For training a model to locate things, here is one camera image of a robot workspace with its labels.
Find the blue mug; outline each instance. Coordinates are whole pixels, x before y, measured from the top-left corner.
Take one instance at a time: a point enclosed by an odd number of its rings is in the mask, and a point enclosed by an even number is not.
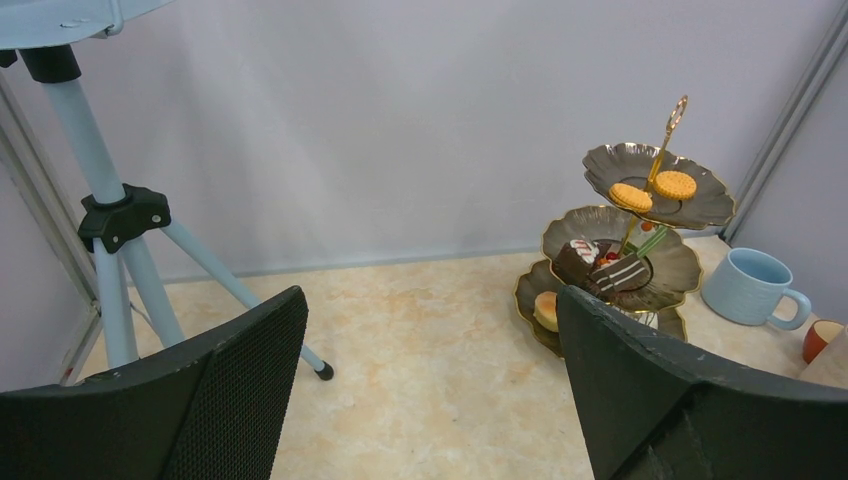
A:
[[[780,260],[751,248],[734,248],[721,261],[701,290],[701,297],[714,312],[742,325],[766,322],[783,330],[800,328],[810,316],[810,299],[789,288],[792,271]],[[792,320],[774,316],[783,297],[798,304]]]

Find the tripod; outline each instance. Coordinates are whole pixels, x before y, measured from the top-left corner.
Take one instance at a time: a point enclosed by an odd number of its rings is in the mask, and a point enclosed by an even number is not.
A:
[[[33,80],[41,83],[47,92],[92,192],[82,201],[86,215],[79,235],[94,254],[109,367],[139,358],[125,267],[163,346],[167,348],[185,340],[142,237],[147,231],[162,230],[245,307],[258,306],[259,298],[172,218],[165,195],[121,183],[78,80],[81,72],[71,46],[23,49],[20,54]],[[8,67],[16,60],[14,50],[0,50],[0,67]],[[300,357],[322,380],[333,378],[333,367],[306,345],[301,347]]]

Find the small brown cup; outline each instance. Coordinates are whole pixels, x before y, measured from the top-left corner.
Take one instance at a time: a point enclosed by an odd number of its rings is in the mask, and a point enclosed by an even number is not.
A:
[[[845,325],[833,320],[816,320],[813,322],[804,337],[804,349],[801,354],[804,361],[812,362],[844,328]]]

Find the black rubber foot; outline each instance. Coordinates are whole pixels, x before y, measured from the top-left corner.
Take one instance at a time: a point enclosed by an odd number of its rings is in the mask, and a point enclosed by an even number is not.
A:
[[[325,382],[332,380],[333,375],[336,374],[336,372],[333,371],[333,366],[327,362],[324,362],[324,368],[322,368],[321,370],[315,370],[315,373],[318,375],[318,378],[324,380]]]

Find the light blue tripod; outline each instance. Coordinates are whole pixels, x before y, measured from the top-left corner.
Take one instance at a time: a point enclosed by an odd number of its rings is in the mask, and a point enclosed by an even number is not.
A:
[[[20,52],[33,79],[47,92],[92,192],[84,201],[89,213],[80,235],[94,253],[110,368],[139,358],[124,267],[162,344],[170,347],[185,340],[142,237],[145,231],[162,230],[245,307],[260,304],[215,255],[171,218],[164,195],[121,183],[78,80],[70,43],[115,35],[125,20],[169,1],[0,0],[0,67],[11,66],[17,60],[16,50]],[[321,379],[333,377],[332,366],[306,345],[300,356]]]

